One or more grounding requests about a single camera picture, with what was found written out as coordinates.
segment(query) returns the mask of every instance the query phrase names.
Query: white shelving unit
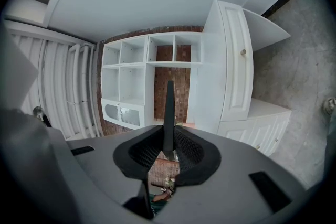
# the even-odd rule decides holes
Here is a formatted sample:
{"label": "white shelving unit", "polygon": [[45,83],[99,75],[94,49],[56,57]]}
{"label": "white shelving unit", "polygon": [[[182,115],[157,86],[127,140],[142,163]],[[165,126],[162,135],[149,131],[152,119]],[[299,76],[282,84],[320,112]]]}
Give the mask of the white shelving unit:
{"label": "white shelving unit", "polygon": [[[176,61],[178,46],[184,45],[191,46],[190,62]],[[171,46],[170,61],[156,60],[158,46]],[[131,129],[154,124],[155,67],[197,67],[202,59],[202,33],[159,33],[105,44],[101,71],[104,119]]]}

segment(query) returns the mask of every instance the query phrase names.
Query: black mesh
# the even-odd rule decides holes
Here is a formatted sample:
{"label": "black mesh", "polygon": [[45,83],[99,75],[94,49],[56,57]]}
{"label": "black mesh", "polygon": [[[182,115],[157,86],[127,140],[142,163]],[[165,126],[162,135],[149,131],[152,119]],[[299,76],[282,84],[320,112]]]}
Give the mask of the black mesh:
{"label": "black mesh", "polygon": [[131,146],[130,157],[141,166],[150,169],[161,151],[160,143],[162,144],[156,135],[151,135]]}
{"label": "black mesh", "polygon": [[175,129],[175,147],[180,162],[180,171],[185,172],[196,166],[204,157],[201,145]]}

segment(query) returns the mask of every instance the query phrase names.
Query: floor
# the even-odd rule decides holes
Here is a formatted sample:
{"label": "floor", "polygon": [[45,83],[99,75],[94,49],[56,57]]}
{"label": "floor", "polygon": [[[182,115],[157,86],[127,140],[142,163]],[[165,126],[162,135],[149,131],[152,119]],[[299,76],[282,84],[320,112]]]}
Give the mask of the floor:
{"label": "floor", "polygon": [[254,53],[253,97],[292,110],[271,158],[309,188],[323,174],[321,105],[336,95],[336,16],[326,0],[290,0],[268,19],[291,37]]}

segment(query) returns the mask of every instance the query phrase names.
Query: white radiator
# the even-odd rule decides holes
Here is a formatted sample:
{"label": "white radiator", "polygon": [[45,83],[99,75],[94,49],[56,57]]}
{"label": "white radiator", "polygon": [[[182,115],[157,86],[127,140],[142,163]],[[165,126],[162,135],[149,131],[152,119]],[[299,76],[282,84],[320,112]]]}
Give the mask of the white radiator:
{"label": "white radiator", "polygon": [[99,136],[92,101],[94,44],[55,31],[6,21],[15,44],[38,70],[22,105],[43,108],[66,140]]}

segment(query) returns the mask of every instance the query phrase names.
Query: white cabinet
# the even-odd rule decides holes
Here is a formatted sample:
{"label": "white cabinet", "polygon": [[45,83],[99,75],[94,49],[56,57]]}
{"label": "white cabinet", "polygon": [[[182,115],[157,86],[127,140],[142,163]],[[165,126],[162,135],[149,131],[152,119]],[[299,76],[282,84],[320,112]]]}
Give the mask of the white cabinet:
{"label": "white cabinet", "polygon": [[105,120],[130,129],[145,127],[144,106],[101,99]]}
{"label": "white cabinet", "polygon": [[254,128],[247,144],[264,153],[268,138],[271,136],[277,116],[264,116],[255,119]]}
{"label": "white cabinet", "polygon": [[226,85],[226,43],[218,0],[214,0],[203,29],[203,65],[198,69],[195,127],[216,134]]}
{"label": "white cabinet", "polygon": [[226,40],[226,89],[222,121],[247,119],[253,87],[251,39],[242,7],[218,1]]}
{"label": "white cabinet", "polygon": [[282,139],[282,136],[285,133],[287,124],[289,122],[289,118],[290,113],[285,113],[277,117],[272,135],[270,135],[269,141],[267,142],[268,146],[265,148],[265,155],[267,156],[271,155],[278,147]]}
{"label": "white cabinet", "polygon": [[[169,61],[157,61],[158,46],[170,47]],[[177,61],[181,46],[191,46],[191,61]],[[131,129],[152,125],[155,67],[201,66],[202,58],[202,33],[151,34],[105,44],[101,70],[104,119]]]}
{"label": "white cabinet", "polygon": [[218,135],[247,143],[251,137],[254,124],[255,120],[221,122]]}
{"label": "white cabinet", "polygon": [[217,135],[246,143],[269,156],[284,135],[290,113],[288,109],[252,98],[248,119],[221,121]]}

